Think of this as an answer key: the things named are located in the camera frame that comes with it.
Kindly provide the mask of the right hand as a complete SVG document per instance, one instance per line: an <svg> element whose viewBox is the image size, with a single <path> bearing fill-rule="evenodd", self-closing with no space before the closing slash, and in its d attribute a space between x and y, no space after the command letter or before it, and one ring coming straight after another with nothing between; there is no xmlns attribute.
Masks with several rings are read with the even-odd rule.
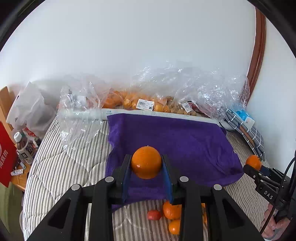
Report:
<svg viewBox="0 0 296 241"><path fill-rule="evenodd" d="M272 214L261 235L264 240L295 240L295 218L276 222Z"/></svg>

